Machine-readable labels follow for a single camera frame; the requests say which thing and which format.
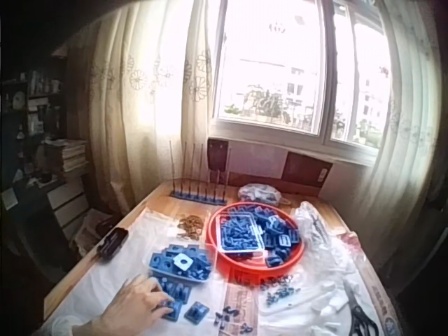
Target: windowpane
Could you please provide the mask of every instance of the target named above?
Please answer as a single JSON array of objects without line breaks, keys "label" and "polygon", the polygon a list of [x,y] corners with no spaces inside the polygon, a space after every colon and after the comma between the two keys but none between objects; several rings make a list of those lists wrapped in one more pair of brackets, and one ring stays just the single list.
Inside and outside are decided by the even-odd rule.
[{"label": "windowpane", "polygon": [[356,119],[356,130],[349,141],[379,148],[390,96],[389,47],[382,33],[361,22],[355,24],[355,43],[358,56],[359,95],[369,97],[369,102],[366,114],[365,102],[359,99],[356,114],[353,116]]},{"label": "windowpane", "polygon": [[388,113],[389,48],[380,28],[352,18],[346,6],[335,4],[338,84],[332,139],[379,148]]},{"label": "windowpane", "polygon": [[317,134],[320,58],[314,1],[229,0],[218,117]]},{"label": "windowpane", "polygon": [[334,20],[337,51],[337,91],[331,137],[346,141],[353,110],[355,80],[354,43],[348,8],[335,4]]}]

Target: sheer curtain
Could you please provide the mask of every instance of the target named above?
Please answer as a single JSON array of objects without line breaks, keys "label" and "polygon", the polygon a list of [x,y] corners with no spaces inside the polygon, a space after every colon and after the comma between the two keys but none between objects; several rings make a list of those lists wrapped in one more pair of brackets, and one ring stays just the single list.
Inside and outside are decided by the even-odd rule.
[{"label": "sheer curtain", "polygon": [[87,139],[99,194],[126,214],[205,144],[211,96],[206,0],[126,5],[70,41],[71,134]]},{"label": "sheer curtain", "polygon": [[442,82],[431,7],[377,0],[391,52],[392,96],[383,146],[353,203],[349,224],[379,269],[416,223],[440,136]]}]

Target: bag of parts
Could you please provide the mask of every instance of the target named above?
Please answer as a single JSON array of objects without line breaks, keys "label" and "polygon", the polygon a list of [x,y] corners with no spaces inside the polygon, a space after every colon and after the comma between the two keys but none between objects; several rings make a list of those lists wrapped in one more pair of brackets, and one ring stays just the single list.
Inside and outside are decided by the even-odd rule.
[{"label": "bag of parts", "polygon": [[276,206],[280,202],[281,193],[270,185],[251,183],[238,190],[238,198],[244,202],[259,202]]}]

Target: sleeve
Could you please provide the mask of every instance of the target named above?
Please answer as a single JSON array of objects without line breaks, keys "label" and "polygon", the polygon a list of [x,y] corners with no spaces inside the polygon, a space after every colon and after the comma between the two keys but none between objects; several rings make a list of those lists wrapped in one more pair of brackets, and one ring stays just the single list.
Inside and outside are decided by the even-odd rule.
[{"label": "sleeve", "polygon": [[71,329],[83,324],[76,316],[59,316],[46,321],[32,336],[73,336]]}]

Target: wall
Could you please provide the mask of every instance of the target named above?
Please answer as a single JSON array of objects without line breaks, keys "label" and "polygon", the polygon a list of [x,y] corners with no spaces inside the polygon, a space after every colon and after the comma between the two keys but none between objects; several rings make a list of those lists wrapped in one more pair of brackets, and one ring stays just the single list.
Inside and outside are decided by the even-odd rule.
[{"label": "wall", "polygon": [[[229,141],[228,146],[232,149],[231,172],[276,179],[282,177],[288,154],[286,149],[240,141]],[[349,226],[356,227],[356,223],[351,223],[353,199],[368,172],[364,166],[334,162],[318,194],[336,208]]]}]

